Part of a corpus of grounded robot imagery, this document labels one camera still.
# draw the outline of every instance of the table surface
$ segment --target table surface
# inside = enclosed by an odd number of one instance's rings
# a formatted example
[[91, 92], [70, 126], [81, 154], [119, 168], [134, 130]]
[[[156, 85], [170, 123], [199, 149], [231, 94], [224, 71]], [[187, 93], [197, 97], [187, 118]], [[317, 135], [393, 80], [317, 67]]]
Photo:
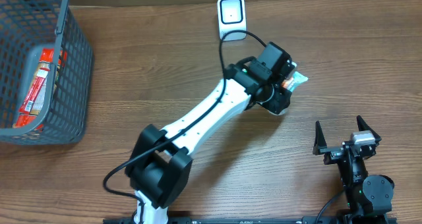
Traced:
[[[316, 215], [341, 189], [338, 169], [312, 154], [315, 121], [329, 146], [361, 115], [381, 136], [370, 174], [396, 183], [400, 223], [422, 221], [422, 0], [247, 3], [248, 29], [284, 48], [309, 81], [289, 113], [258, 106], [199, 149], [189, 183], [169, 208], [195, 217]], [[74, 9], [94, 48], [86, 135], [68, 146], [2, 145], [0, 223], [101, 223], [135, 201], [102, 180], [128, 159], [148, 124], [163, 127], [202, 101], [222, 77], [215, 4]], [[227, 63], [258, 55], [252, 38], [224, 45]], [[110, 186], [132, 192], [119, 173]], [[327, 211], [346, 208], [338, 200]]]

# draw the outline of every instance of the black cable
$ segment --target black cable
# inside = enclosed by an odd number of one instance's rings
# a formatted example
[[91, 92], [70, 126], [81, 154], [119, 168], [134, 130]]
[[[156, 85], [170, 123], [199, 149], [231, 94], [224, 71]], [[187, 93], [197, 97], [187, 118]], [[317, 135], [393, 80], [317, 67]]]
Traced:
[[[223, 79], [225, 79], [225, 76], [224, 76], [224, 69], [226, 68], [226, 66], [224, 65], [224, 60], [223, 60], [223, 53], [222, 53], [222, 46], [223, 46], [223, 41], [224, 41], [224, 39], [229, 35], [229, 34], [232, 34], [232, 33], [245, 33], [245, 34], [248, 34], [248, 35], [250, 35], [250, 36], [252, 36], [253, 38], [255, 38], [256, 40], [258, 40], [264, 47], [266, 47], [266, 44], [260, 39], [260, 38], [258, 38], [258, 36], [256, 36], [256, 35], [254, 35], [254, 34], [252, 34], [252, 33], [250, 33], [250, 32], [248, 32], [248, 31], [246, 31], [246, 30], [232, 30], [232, 31], [230, 31], [230, 32], [227, 32], [224, 36], [223, 36], [223, 38], [220, 40], [220, 45], [219, 45], [219, 48], [218, 48], [218, 53], [220, 54], [220, 62], [221, 62], [221, 66], [222, 66], [222, 72], [223, 72]], [[112, 193], [112, 194], [116, 194], [116, 195], [121, 195], [121, 196], [126, 196], [126, 197], [130, 197], [130, 198], [134, 198], [134, 199], [136, 199], [136, 200], [138, 200], [140, 203], [141, 203], [141, 205], [142, 205], [142, 210], [143, 210], [143, 203], [144, 203], [144, 201], [142, 200], [142, 198], [139, 198], [139, 197], [137, 197], [137, 196], [135, 196], [134, 194], [130, 194], [130, 193], [126, 193], [126, 192], [120, 192], [120, 191], [117, 191], [117, 190], [113, 190], [113, 189], [110, 189], [108, 186], [107, 186], [107, 181], [114, 175], [114, 174], [116, 174], [117, 172], [119, 172], [120, 170], [122, 170], [122, 169], [124, 169], [126, 166], [128, 166], [128, 165], [132, 165], [132, 164], [134, 164], [135, 162], [137, 162], [140, 158], [143, 158], [144, 156], [147, 156], [147, 155], [150, 155], [150, 154], [152, 154], [153, 152], [155, 152], [156, 150], [159, 150], [159, 149], [161, 149], [161, 148], [163, 148], [163, 147], [165, 147], [166, 145], [168, 145], [169, 143], [171, 143], [172, 141], [174, 141], [174, 140], [176, 140], [176, 139], [178, 139], [178, 137], [180, 137], [180, 136], [182, 136], [184, 133], [186, 133], [189, 129], [191, 129], [193, 126], [195, 126], [199, 121], [201, 121], [203, 118], [205, 118], [205, 116], [207, 116], [218, 104], [219, 104], [219, 102], [221, 101], [221, 99], [223, 98], [223, 96], [224, 96], [224, 93], [226, 92], [226, 80], [223, 80], [223, 89], [222, 89], [222, 92], [221, 92], [221, 94], [220, 94], [220, 96], [217, 98], [217, 100], [216, 100], [216, 102], [214, 102], [214, 104], [213, 105], [211, 105], [211, 107], [207, 110], [207, 111], [205, 111], [199, 118], [197, 118], [195, 121], [193, 121], [190, 125], [188, 125], [186, 128], [184, 128], [184, 129], [182, 129], [178, 134], [176, 134], [175, 136], [173, 136], [173, 137], [171, 137], [171, 138], [169, 138], [168, 140], [166, 140], [165, 142], [163, 142], [162, 144], [160, 144], [160, 145], [158, 145], [158, 146], [156, 146], [156, 147], [154, 147], [154, 148], [151, 148], [151, 149], [149, 149], [149, 150], [147, 150], [146, 152], [144, 152], [143, 154], [140, 154], [140, 155], [138, 155], [138, 156], [136, 156], [136, 157], [134, 157], [134, 158], [132, 158], [132, 159], [130, 159], [130, 160], [128, 160], [128, 161], [126, 161], [126, 162], [124, 162], [124, 163], [122, 163], [122, 164], [120, 164], [118, 167], [116, 167], [116, 168], [114, 168], [112, 171], [110, 171], [105, 177], [104, 177], [104, 180], [103, 180], [103, 187], [104, 187], [104, 189], [107, 191], [107, 192], [109, 192], [109, 193]]]
[[250, 56], [250, 57], [246, 57], [244, 59], [239, 60], [236, 64], [238, 65], [244, 65], [246, 63], [251, 62], [252, 60], [256, 59], [256, 57]]
[[349, 224], [353, 224], [353, 218], [357, 217], [357, 214], [352, 214], [349, 218]]
[[349, 172], [350, 172], [350, 182], [349, 182], [349, 187], [351, 187], [353, 185], [353, 183], [355, 182], [353, 179], [353, 156], [350, 154], [349, 150], [347, 151], [347, 158], [349, 159]]
[[249, 110], [250, 108], [252, 108], [254, 105], [256, 105], [256, 102], [252, 102], [250, 104], [248, 104], [248, 106], [246, 106], [246, 108], [244, 109], [244, 111]]
[[144, 207], [145, 207], [145, 203], [141, 202], [140, 204], [140, 214], [139, 214], [139, 222], [140, 224], [144, 223], [144, 220], [142, 220], [144, 218]]
[[340, 191], [339, 193], [337, 193], [336, 195], [334, 195], [334, 197], [332, 197], [330, 199], [330, 201], [328, 201], [324, 207], [321, 208], [321, 210], [319, 211], [316, 219], [315, 219], [315, 224], [318, 224], [319, 219], [321, 218], [322, 214], [325, 212], [325, 210], [334, 202], [338, 199], [338, 197], [340, 197], [344, 192], [344, 189], [342, 191]]
[[133, 213], [132, 213], [132, 217], [131, 220], [133, 221], [133, 219], [135, 218], [136, 213], [138, 212], [138, 209], [136, 209]]

